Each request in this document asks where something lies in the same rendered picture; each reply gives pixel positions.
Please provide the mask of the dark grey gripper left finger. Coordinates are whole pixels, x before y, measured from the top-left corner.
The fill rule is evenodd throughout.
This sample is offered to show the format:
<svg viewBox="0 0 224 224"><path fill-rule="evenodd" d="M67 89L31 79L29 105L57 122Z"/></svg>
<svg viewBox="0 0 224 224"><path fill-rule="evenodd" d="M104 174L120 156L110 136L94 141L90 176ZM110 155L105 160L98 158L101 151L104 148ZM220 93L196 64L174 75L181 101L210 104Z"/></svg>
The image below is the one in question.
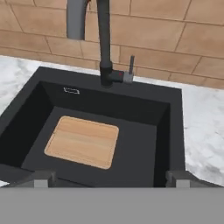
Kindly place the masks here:
<svg viewBox="0 0 224 224"><path fill-rule="evenodd" d="M49 188L54 187L55 182L56 177L54 171L35 171L28 177L13 184L9 184L9 187Z"/></svg>

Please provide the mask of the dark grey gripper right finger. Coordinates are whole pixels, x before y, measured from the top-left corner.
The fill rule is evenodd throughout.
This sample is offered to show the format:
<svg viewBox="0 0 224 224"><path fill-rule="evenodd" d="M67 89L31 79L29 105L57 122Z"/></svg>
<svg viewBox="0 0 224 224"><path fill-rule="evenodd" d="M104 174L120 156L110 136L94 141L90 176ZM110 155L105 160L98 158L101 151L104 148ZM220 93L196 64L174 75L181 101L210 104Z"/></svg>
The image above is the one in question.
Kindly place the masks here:
<svg viewBox="0 0 224 224"><path fill-rule="evenodd" d="M216 187L216 184L199 179L189 171L168 171L166 174L166 187L195 188Z"/></svg>

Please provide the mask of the wooden cutting board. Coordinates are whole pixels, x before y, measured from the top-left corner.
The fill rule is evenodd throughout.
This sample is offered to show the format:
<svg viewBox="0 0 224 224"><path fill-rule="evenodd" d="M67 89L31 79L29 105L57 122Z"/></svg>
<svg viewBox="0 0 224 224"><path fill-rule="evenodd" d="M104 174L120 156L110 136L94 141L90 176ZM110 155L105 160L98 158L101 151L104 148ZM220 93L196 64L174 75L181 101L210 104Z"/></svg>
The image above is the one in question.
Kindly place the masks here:
<svg viewBox="0 0 224 224"><path fill-rule="evenodd" d="M115 125L63 115L44 153L107 170L112 165L118 135L119 128Z"/></svg>

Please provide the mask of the black sink basin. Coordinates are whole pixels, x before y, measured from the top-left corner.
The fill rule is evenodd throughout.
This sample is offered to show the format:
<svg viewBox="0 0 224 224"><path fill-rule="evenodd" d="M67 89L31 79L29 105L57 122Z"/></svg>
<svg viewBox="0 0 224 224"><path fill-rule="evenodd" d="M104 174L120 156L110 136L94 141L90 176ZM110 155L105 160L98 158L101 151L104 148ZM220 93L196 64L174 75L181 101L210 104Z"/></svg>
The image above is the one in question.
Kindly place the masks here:
<svg viewBox="0 0 224 224"><path fill-rule="evenodd" d="M112 165L103 170L44 153L63 116L115 125ZM104 88L96 75L39 67L0 115L0 180L52 171L60 186L163 187L185 165L182 93L141 82Z"/></svg>

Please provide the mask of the dark grey sink faucet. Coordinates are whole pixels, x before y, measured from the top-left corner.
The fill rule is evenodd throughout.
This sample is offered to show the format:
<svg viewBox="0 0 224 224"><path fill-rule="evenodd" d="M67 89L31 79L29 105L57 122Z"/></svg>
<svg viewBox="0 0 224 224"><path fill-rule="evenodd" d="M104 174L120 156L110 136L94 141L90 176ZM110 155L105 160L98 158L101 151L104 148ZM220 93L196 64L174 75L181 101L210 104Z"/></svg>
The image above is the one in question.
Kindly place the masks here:
<svg viewBox="0 0 224 224"><path fill-rule="evenodd" d="M73 40L85 39L86 12L91 0L66 0L66 36ZM96 0L100 41L101 85L110 88L114 82L123 81L123 73L113 69L110 58L109 0Z"/></svg>

